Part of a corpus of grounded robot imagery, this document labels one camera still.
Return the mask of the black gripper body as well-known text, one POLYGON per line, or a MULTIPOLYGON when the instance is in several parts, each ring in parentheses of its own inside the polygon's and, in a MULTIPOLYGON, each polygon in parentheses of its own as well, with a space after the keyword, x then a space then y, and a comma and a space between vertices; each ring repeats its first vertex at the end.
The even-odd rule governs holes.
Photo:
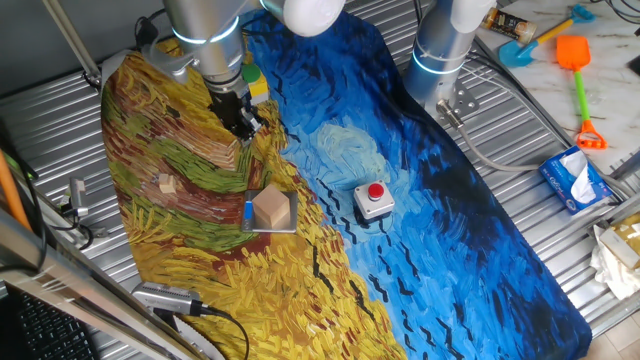
POLYGON ((240 113, 243 117, 254 115, 250 106, 250 93, 247 85, 227 91, 209 90, 211 105, 209 109, 217 116, 225 128, 229 115, 240 113))

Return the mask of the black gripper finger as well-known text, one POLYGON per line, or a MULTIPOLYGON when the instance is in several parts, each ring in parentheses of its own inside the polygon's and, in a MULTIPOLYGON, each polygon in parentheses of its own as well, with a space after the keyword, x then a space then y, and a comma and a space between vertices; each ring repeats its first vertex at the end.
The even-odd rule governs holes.
POLYGON ((248 127, 240 113, 229 115, 225 120, 225 128, 242 141, 248 139, 248 127))
POLYGON ((240 138, 242 139, 242 144, 248 146, 263 127, 263 121, 259 117, 250 115, 244 117, 242 122, 244 129, 240 138))

